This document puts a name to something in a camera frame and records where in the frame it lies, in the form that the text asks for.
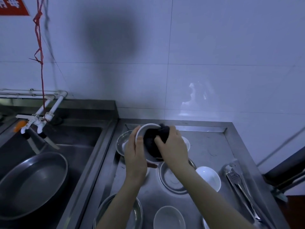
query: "sink basin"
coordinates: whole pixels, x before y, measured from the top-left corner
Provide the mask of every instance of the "sink basin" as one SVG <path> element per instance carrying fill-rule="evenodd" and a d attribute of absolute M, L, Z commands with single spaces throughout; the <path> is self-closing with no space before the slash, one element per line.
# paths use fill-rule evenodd
<path fill-rule="evenodd" d="M 69 199 L 101 135 L 101 127 L 47 125 L 45 134 L 59 146 L 59 150 L 46 144 L 33 134 L 41 153 L 55 151 L 63 154 L 69 163 L 69 178 L 66 188 L 53 202 L 47 203 L 36 212 L 15 221 L 0 221 L 0 227 L 8 228 L 56 228 Z M 0 147 L 0 179 L 20 162 L 34 156 L 28 142 L 18 132 Z"/>

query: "red sign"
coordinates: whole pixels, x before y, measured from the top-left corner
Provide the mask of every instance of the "red sign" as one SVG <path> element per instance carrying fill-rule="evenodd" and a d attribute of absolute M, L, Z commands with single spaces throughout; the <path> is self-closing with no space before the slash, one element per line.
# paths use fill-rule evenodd
<path fill-rule="evenodd" d="M 0 0 L 0 15 L 29 15 L 22 0 Z"/>

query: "stainless steel counter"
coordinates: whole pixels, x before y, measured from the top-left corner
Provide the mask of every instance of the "stainless steel counter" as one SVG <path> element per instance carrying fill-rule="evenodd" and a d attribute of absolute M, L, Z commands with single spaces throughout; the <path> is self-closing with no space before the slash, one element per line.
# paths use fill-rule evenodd
<path fill-rule="evenodd" d="M 289 228 L 284 216 L 265 184 L 259 170 L 238 135 L 234 125 L 227 122 L 204 121 L 170 121 L 170 120 L 139 120 L 120 119 L 111 139 L 105 160 L 98 174 L 96 184 L 89 199 L 80 228 L 92 228 L 93 219 L 101 202 L 121 188 L 125 179 L 124 159 L 116 153 L 117 138 L 125 131 L 146 123 L 165 123 L 176 125 L 186 137 L 191 148 L 189 158 L 197 167 L 208 166 L 219 173 L 222 185 L 219 193 L 251 221 L 246 209 L 236 199 L 230 185 L 225 179 L 222 168 L 237 158 L 240 162 L 249 190 L 266 216 L 278 229 Z M 143 228 L 153 228 L 154 215 L 165 205 L 176 207 L 183 215 L 186 228 L 203 228 L 202 217 L 188 194 L 174 194 L 167 190 L 158 176 L 158 169 L 151 169 L 145 183 L 141 187 L 138 199 L 143 206 Z"/>

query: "forearm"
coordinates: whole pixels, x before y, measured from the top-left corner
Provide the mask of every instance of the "forearm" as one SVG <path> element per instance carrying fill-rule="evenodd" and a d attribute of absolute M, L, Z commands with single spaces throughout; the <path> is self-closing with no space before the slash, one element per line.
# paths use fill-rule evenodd
<path fill-rule="evenodd" d="M 187 189 L 211 229 L 254 228 L 219 193 L 204 181 L 191 166 L 179 169 L 175 176 Z"/>
<path fill-rule="evenodd" d="M 140 187 L 137 184 L 125 181 L 96 228 L 125 229 Z"/>

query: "hand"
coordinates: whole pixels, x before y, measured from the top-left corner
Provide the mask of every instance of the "hand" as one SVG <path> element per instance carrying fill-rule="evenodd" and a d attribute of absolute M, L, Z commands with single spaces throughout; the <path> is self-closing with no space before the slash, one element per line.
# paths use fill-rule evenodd
<path fill-rule="evenodd" d="M 178 172 L 183 167 L 188 167 L 188 149 L 175 126 L 170 126 L 170 133 L 165 144 L 159 136 L 156 136 L 155 143 L 163 160 L 173 173 Z"/>
<path fill-rule="evenodd" d="M 143 137 L 139 136 L 135 142 L 135 135 L 140 126 L 136 127 L 128 139 L 128 144 L 125 150 L 125 164 L 126 164 L 126 179 L 130 184 L 135 184 L 141 187 L 147 172 L 147 162 L 144 156 Z"/>

